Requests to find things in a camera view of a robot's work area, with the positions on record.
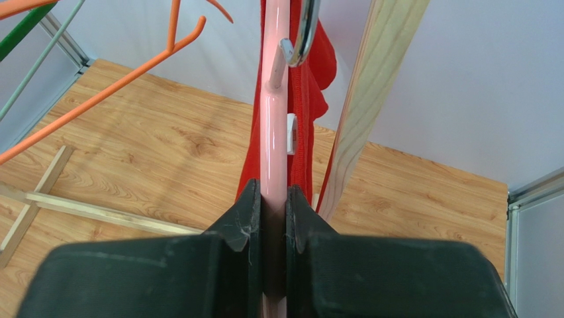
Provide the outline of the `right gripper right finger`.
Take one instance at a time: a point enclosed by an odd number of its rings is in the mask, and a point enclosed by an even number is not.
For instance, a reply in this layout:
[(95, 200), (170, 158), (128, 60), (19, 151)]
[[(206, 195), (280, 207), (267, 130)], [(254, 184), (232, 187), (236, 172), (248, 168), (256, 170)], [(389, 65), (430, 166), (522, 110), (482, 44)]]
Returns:
[(298, 186), (287, 198), (289, 317), (515, 317), (493, 264), (454, 240), (337, 233)]

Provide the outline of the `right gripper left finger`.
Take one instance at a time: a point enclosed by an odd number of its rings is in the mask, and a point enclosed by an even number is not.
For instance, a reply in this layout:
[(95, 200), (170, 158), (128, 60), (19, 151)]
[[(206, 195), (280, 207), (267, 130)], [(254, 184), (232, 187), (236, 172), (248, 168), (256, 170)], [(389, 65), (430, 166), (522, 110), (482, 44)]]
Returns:
[(259, 317), (261, 196), (250, 180), (205, 232), (62, 245), (19, 317)]

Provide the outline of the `red t shirt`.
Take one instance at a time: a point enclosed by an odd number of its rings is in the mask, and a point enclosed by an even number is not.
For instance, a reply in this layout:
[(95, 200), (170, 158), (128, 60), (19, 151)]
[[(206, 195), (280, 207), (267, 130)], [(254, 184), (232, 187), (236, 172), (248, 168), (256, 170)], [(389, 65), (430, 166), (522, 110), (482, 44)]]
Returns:
[[(260, 93), (262, 62), (259, 62), (250, 144), (242, 168), (236, 197), (244, 190), (248, 180), (260, 178)], [(299, 67), (289, 69), (288, 112), (297, 116), (297, 151), (287, 162), (288, 184), (298, 185), (312, 201), (312, 163), (314, 147), (314, 121), (328, 110), (322, 91), (330, 86), (337, 74), (337, 61), (333, 45), (320, 21), (307, 60)]]

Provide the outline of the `pink hanger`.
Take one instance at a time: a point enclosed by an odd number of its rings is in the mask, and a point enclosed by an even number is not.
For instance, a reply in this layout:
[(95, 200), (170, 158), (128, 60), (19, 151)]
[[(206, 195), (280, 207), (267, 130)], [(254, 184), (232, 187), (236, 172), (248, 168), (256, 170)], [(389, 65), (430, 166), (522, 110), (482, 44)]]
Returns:
[(318, 23), (319, 1), (301, 1), (299, 27), (290, 39), (290, 1), (266, 1), (261, 58), (260, 191), (263, 252), (262, 317), (286, 317), (285, 205), (287, 145), (292, 126), (287, 122), (288, 69), (307, 58)]

